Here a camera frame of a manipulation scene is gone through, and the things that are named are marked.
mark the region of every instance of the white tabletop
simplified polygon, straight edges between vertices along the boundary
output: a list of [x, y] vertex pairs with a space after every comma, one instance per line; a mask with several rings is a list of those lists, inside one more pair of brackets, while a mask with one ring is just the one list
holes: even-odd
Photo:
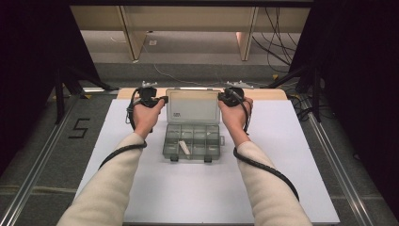
[[[76, 195], [120, 140], [132, 133], [130, 124], [125, 123], [129, 102], [112, 102]], [[148, 147], [140, 158], [124, 221], [253, 223], [247, 192], [232, 155], [233, 143], [224, 124], [220, 123], [220, 134], [226, 144], [221, 147], [219, 160], [211, 164], [165, 159], [162, 149], [166, 129], [164, 107], [153, 133], [147, 137]], [[340, 222], [290, 101], [255, 101], [248, 133], [295, 185], [312, 223]]]

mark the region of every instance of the box lid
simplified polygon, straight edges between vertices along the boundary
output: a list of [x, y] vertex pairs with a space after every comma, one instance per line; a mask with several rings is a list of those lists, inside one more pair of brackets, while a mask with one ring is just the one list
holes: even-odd
[[168, 123], [220, 123], [219, 90], [167, 89]]

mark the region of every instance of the left hand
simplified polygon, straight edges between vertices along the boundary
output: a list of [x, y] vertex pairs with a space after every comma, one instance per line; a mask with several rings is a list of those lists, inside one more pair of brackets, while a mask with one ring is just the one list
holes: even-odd
[[161, 109], [164, 105], [165, 101], [163, 99], [153, 108], [144, 105], [135, 105], [133, 111], [133, 120], [136, 126], [135, 133], [145, 139], [158, 122], [158, 115], [161, 113]]

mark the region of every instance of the sleeve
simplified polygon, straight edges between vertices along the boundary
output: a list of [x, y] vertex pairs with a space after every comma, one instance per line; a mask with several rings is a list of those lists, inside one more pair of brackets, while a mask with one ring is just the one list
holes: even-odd
[[[116, 149], [142, 143], [144, 139], [132, 133]], [[105, 163], [57, 225], [122, 225], [141, 152], [139, 149], [127, 151]]]
[[[242, 143], [237, 152], [271, 168], [275, 166], [253, 142]], [[311, 225], [293, 191], [277, 176], [238, 160], [255, 225]]]

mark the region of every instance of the floor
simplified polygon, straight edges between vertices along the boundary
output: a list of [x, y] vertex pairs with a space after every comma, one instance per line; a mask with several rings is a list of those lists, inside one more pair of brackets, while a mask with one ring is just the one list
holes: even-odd
[[[137, 87], [143, 80], [158, 82], [160, 87], [220, 87], [224, 82], [240, 80], [259, 87], [272, 83], [275, 77], [284, 76], [288, 70], [285, 63], [268, 55], [255, 41], [251, 44], [249, 60], [242, 61], [233, 33], [149, 32], [145, 48], [135, 62], [129, 58], [120, 32], [83, 31], [82, 34], [102, 81], [114, 87]], [[254, 34], [254, 37], [269, 49], [266, 39], [271, 40], [273, 34]], [[283, 54], [278, 46], [271, 45], [269, 50], [285, 61], [290, 61], [295, 51], [287, 48], [295, 49], [300, 34], [291, 34], [291, 38], [281, 34], [290, 56]], [[311, 93], [297, 95], [293, 90], [295, 82], [291, 80], [280, 88], [294, 96], [293, 106], [299, 112], [310, 106]], [[94, 87], [85, 81], [81, 81], [81, 84], [83, 87]], [[98, 92], [74, 98], [65, 90], [64, 100], [67, 107], [71, 107], [70, 113], [60, 128], [56, 143], [48, 149], [46, 141], [53, 136], [56, 121], [56, 100], [54, 95], [49, 96], [30, 139], [0, 178], [1, 213], [6, 213], [18, 190], [24, 185], [30, 175], [29, 171], [35, 165], [35, 159], [43, 150], [50, 150], [51, 154], [44, 162], [39, 177], [28, 192], [28, 199], [21, 205], [21, 213], [15, 225], [56, 224], [73, 200], [107, 109], [116, 94]], [[323, 95], [321, 105], [322, 123], [314, 123], [310, 114], [301, 119], [301, 126], [340, 217], [339, 225], [399, 225], [361, 165], [361, 160], [354, 157], [356, 151]], [[320, 126], [325, 129], [322, 135], [316, 132]], [[87, 128], [87, 131], [82, 135], [82, 131], [76, 128]], [[326, 136], [330, 145], [321, 142], [320, 136]], [[331, 152], [337, 157], [331, 158]], [[337, 174], [337, 159], [345, 178]], [[343, 184], [343, 181], [347, 182], [345, 180], [349, 180], [352, 192], [359, 196], [364, 207], [362, 213], [353, 208], [350, 198], [353, 193], [348, 194]]]

